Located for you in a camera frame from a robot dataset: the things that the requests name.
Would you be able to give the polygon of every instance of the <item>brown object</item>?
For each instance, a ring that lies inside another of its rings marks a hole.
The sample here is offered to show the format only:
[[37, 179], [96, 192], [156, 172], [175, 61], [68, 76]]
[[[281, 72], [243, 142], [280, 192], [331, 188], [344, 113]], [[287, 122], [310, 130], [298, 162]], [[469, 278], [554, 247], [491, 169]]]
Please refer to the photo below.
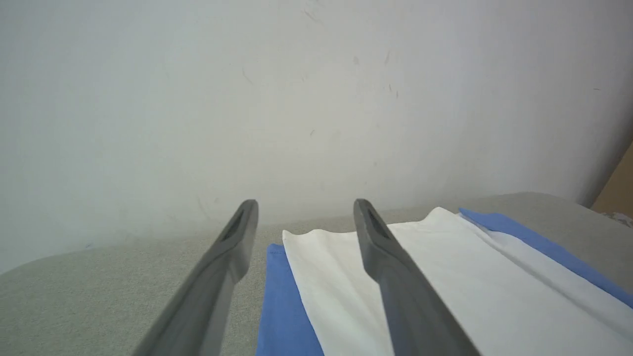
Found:
[[633, 144], [622, 157], [591, 210], [633, 217]]

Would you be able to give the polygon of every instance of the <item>gray fabric surface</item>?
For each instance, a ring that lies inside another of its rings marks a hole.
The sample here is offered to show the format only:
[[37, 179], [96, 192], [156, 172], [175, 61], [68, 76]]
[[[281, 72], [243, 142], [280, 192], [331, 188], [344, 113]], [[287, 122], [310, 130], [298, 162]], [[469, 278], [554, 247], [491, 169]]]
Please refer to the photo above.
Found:
[[[633, 291], [633, 230], [554, 196], [518, 193], [443, 205], [499, 212], [566, 247]], [[431, 207], [381, 212], [420, 220]], [[266, 247], [283, 229], [354, 230], [351, 216], [261, 226], [251, 268], [237, 285], [222, 346], [252, 355], [261, 313]], [[128, 355], [215, 238], [144, 241], [30, 262], [0, 276], [0, 355]]]

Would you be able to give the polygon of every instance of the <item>blue cloth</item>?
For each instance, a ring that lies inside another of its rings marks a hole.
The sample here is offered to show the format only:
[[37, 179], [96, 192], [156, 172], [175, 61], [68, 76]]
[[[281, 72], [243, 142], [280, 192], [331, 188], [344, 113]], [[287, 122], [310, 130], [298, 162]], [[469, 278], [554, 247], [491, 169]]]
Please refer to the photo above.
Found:
[[256, 356], [323, 356], [283, 246], [266, 251], [266, 286]]
[[622, 303], [633, 308], [633, 295], [628, 294], [617, 284], [609, 281], [605, 276], [600, 274], [595, 269], [591, 268], [585, 262], [578, 259], [576, 256], [567, 252], [562, 246], [544, 238], [536, 232], [528, 229], [527, 227], [519, 224], [511, 218], [498, 214], [481, 214], [471, 212], [470, 210], [460, 209], [460, 212], [465, 217], [478, 223], [491, 231], [499, 231], [505, 234], [512, 235], [525, 244], [529, 245], [533, 249], [541, 252], [543, 255], [558, 262], [560, 265], [566, 267], [568, 270], [576, 273], [578, 276], [591, 282], [596, 287], [609, 293], [615, 298], [619, 299]]

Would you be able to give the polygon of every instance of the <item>white wall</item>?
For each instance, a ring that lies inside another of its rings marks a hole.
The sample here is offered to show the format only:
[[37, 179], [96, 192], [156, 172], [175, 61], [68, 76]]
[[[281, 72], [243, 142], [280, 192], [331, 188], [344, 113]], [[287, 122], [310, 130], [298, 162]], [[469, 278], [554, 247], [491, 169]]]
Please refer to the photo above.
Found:
[[0, 271], [140, 238], [542, 191], [630, 128], [633, 3], [3, 0]]

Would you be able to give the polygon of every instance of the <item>blue fabric strip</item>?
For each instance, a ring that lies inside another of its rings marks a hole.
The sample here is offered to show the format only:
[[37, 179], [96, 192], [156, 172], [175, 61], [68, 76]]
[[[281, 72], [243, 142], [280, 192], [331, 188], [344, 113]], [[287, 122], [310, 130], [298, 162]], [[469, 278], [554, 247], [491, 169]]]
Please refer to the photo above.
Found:
[[283, 246], [266, 251], [266, 286], [256, 356], [323, 356]]
[[481, 214], [477, 212], [471, 212], [467, 209], [460, 209], [460, 212], [465, 217], [478, 223], [491, 231], [499, 231], [508, 235], [512, 235], [525, 244], [529, 245], [533, 249], [541, 252], [543, 255], [558, 262], [560, 265], [566, 267], [568, 270], [576, 273], [578, 276], [591, 282], [596, 287], [609, 293], [615, 298], [619, 299], [622, 303], [625, 303], [629, 307], [633, 308], [633, 295], [628, 294], [624, 289], [620, 288], [617, 284], [609, 281], [605, 276], [600, 274], [595, 269], [591, 268], [585, 262], [578, 259], [576, 256], [567, 252], [562, 246], [544, 238], [536, 232], [528, 229], [527, 227], [519, 224], [511, 218], [498, 214]]

